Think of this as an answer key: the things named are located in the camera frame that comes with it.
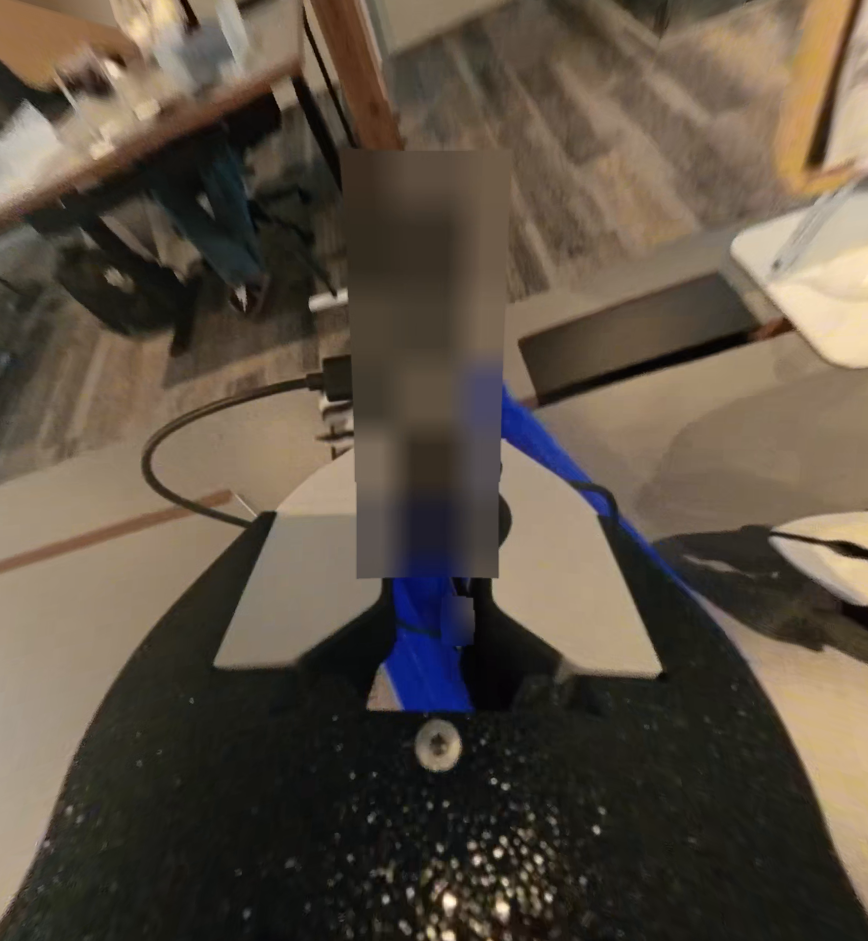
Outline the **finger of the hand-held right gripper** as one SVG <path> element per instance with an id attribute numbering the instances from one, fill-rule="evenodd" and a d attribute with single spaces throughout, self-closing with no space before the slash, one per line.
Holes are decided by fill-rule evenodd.
<path id="1" fill-rule="evenodd" d="M 868 607 L 868 561 L 810 544 L 772 544 L 771 547 L 794 570 L 838 599 Z"/>
<path id="2" fill-rule="evenodd" d="M 778 549 L 818 553 L 868 553 L 868 509 L 812 516 L 781 524 L 769 531 Z"/>

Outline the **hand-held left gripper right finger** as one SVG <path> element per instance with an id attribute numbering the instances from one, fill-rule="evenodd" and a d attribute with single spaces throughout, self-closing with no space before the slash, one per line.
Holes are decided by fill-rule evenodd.
<path id="1" fill-rule="evenodd" d="M 510 525 L 498 576 L 477 591 L 476 676 L 660 676 L 613 521 L 522 452 L 501 453 L 499 496 Z"/>

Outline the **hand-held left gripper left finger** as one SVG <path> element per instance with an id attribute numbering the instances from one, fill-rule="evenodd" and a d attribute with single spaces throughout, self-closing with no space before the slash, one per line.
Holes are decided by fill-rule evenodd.
<path id="1" fill-rule="evenodd" d="M 290 665 L 381 600 L 380 579 L 357 577 L 356 498 L 350 450 L 279 505 L 216 668 Z"/>

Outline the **blue plastic bin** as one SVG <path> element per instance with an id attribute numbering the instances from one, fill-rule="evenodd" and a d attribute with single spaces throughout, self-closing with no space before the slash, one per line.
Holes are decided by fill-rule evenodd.
<path id="1" fill-rule="evenodd" d="M 694 604 L 692 593 L 668 567 L 653 547 L 624 520 L 613 494 L 592 483 L 531 411 L 502 390 L 501 434 L 505 443 L 519 449 L 551 474 L 581 493 L 581 499 L 599 512 L 604 534 L 628 538 L 640 558 L 619 563 L 630 570 L 659 571 L 664 582 L 674 585 L 675 594 Z M 407 578 L 393 581 L 393 605 L 397 618 L 397 640 L 384 662 L 393 690 L 409 711 L 446 710 L 466 712 L 472 700 L 460 678 L 460 655 L 440 641 L 440 606 L 453 589 L 443 578 Z"/>

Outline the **clear acrylic sheet stand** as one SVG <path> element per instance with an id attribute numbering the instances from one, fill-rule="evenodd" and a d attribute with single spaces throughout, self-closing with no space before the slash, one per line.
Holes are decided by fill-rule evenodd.
<path id="1" fill-rule="evenodd" d="M 744 229 L 732 259 L 822 359 L 868 369 L 868 182 L 818 228 L 810 215 L 805 208 Z"/>

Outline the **black backpack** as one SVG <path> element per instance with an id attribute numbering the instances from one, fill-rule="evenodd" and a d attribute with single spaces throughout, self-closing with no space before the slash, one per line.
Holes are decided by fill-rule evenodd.
<path id="1" fill-rule="evenodd" d="M 129 339 L 172 331 L 170 355 L 192 342 L 199 275 L 181 279 L 122 240 L 108 245 L 70 244 L 55 266 L 58 284 L 101 325 Z"/>

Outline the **wooden office desk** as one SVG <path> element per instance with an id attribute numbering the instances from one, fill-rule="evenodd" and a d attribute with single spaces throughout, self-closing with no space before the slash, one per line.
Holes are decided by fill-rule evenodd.
<path id="1" fill-rule="evenodd" d="M 176 100 L 102 156 L 65 156 L 50 162 L 22 187 L 0 202 L 0 231 L 58 202 L 64 195 L 84 192 L 152 158 L 181 139 L 214 127 L 282 81 L 303 75 L 303 53 L 268 62 L 250 77 L 216 88 L 198 100 Z"/>

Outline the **wooden column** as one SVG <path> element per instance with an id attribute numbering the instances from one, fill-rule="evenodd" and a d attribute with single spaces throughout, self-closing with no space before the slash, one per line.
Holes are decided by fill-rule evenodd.
<path id="1" fill-rule="evenodd" d="M 311 1 L 325 50 L 351 116 L 357 144 L 364 149 L 403 150 L 373 29 L 363 1 Z"/>

